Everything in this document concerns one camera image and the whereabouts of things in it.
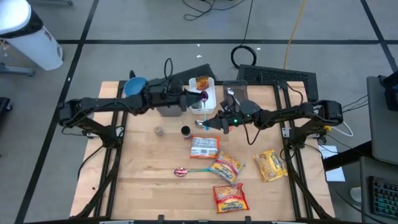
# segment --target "wooden table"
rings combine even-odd
[[[302,82],[289,84],[307,99]],[[118,82],[103,82],[99,97],[115,97],[117,87]],[[300,103],[298,93],[289,90],[289,94],[292,105]],[[273,87],[248,86],[248,95],[262,109],[276,110]],[[284,106],[282,90],[280,96]],[[218,102],[223,99],[222,86],[216,86],[216,99]],[[111,117],[112,113],[96,113],[94,119],[108,125]],[[240,221],[245,216],[251,216],[254,221],[295,220],[289,179],[284,177],[265,183],[253,159],[253,155],[270,149],[275,149],[279,155],[282,149],[280,126],[276,124],[261,131],[256,143],[249,146],[242,126],[234,127],[229,134],[223,134],[216,129],[205,131],[196,128],[193,124],[196,119],[203,119],[203,116],[193,115],[189,109],[176,118],[161,117],[156,110],[149,110],[144,115],[128,116],[112,219],[156,220],[158,215],[165,215],[166,220]],[[298,119],[295,124],[301,126],[305,122],[306,119]],[[182,178],[174,176],[173,171],[178,167],[204,169],[213,163],[211,159],[189,159],[191,142],[182,138],[180,130],[183,125],[189,125],[193,134],[198,136],[219,136],[221,149],[245,163],[238,175],[238,182],[244,184],[243,190],[250,210],[216,213],[213,186],[228,183],[214,173],[191,173]],[[156,136],[155,126],[161,126],[165,134]],[[248,131],[252,140],[256,128],[248,125]],[[306,143],[318,147],[314,139],[308,139]],[[85,157],[100,145],[100,139],[88,140]],[[82,169],[71,215],[80,212],[95,193],[94,189],[98,188],[104,152],[105,150],[101,151]],[[310,147],[302,149],[301,153],[309,191],[327,213],[335,216],[320,153]],[[301,214],[305,217],[303,197],[298,187],[297,192]],[[104,194],[104,200],[106,199],[108,192]],[[101,214],[105,214],[106,203],[103,205]]]

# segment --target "spoon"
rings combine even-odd
[[[206,101],[207,101],[207,99],[209,98],[209,95],[207,94],[207,92],[206,91],[202,91],[201,92],[201,95],[202,95],[202,102],[203,102],[203,107],[204,107],[204,109],[205,109],[205,121],[207,121],[207,112],[206,112]]]
[[[186,169],[184,167],[180,167],[174,170],[174,175],[177,177],[185,177],[189,172],[209,172],[209,169]]]

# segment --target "white trash can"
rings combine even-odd
[[[46,71],[63,63],[61,46],[26,0],[0,0],[0,38]]]

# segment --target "orange food package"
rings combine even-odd
[[[235,186],[213,187],[217,213],[249,210],[242,186],[242,183],[238,183]]]
[[[220,138],[201,138],[192,137],[191,155],[189,158],[217,158],[217,152],[220,148]]]
[[[223,151],[220,151],[218,153],[216,162],[209,167],[209,170],[220,175],[230,184],[234,185],[236,177],[240,173],[243,166],[243,162],[240,162],[232,158],[230,155],[225,154]]]
[[[209,88],[209,77],[196,77],[197,90],[206,90]]]

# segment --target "computer keyboard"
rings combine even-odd
[[[304,83],[305,92],[309,102],[318,101],[317,75],[312,72],[283,70],[253,65],[240,65],[237,80],[247,82],[265,82],[276,80],[301,81]]]
[[[398,182],[369,177],[371,213],[398,220]]]

